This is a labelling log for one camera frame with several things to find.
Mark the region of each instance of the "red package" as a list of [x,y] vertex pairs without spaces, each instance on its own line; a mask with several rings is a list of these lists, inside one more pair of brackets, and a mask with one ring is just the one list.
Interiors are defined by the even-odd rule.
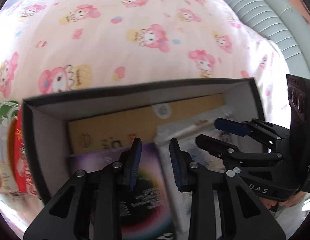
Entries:
[[14,162],[16,183],[18,185],[19,191],[38,196],[25,153],[22,135],[21,111],[18,112],[17,118],[18,119],[16,123],[14,138]]

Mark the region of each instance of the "snack package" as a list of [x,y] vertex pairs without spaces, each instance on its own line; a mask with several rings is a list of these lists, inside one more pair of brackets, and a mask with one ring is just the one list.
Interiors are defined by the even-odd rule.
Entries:
[[[218,118],[232,119],[232,112],[228,106],[222,106],[203,112],[191,118],[161,125],[157,128],[155,143],[159,149],[159,156],[167,185],[167,192],[171,206],[174,208],[174,222],[181,232],[188,232],[191,218],[191,192],[180,193],[175,185],[172,164],[169,155],[169,141],[177,138],[182,151],[188,152],[196,161],[209,170],[224,173],[223,161],[197,147],[195,138],[200,134],[238,144],[237,137],[215,129],[214,121]],[[217,236],[221,236],[220,215],[217,194],[214,193]]]
[[[109,163],[117,161],[126,149],[70,156],[70,172],[73,174],[79,169],[87,172],[101,170]],[[143,144],[136,186],[132,192],[120,193],[119,204],[123,240],[176,239],[158,151],[154,143]]]
[[14,136],[15,177],[20,192],[38,196],[25,153],[21,111],[18,112]]
[[8,145],[7,135],[19,107],[15,101],[0,103],[0,193],[18,191],[12,162],[13,152],[8,152],[11,147]]

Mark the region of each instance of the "open box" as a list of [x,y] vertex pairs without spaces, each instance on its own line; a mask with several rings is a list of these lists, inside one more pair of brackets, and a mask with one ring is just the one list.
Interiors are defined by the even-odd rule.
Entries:
[[[253,78],[177,80],[69,91],[25,99],[22,108],[25,150],[42,200],[47,203],[70,177],[66,162],[67,157],[73,154],[69,122],[219,94],[224,104],[232,108],[235,121],[264,120]],[[147,127],[148,124],[136,122],[136,125]],[[267,152],[249,137],[239,138],[239,148],[244,152]]]

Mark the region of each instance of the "gray cushion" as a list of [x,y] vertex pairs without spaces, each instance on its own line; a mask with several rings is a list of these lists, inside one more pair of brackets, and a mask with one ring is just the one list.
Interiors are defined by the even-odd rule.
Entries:
[[244,24],[279,46],[291,74],[310,79],[310,29],[287,0],[224,1]]

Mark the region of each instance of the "white sheet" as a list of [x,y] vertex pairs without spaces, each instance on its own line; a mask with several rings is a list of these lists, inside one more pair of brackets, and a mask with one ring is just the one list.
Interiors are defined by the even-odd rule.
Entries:
[[187,78],[256,78],[266,119],[289,127],[276,44],[222,0],[8,0],[0,101]]

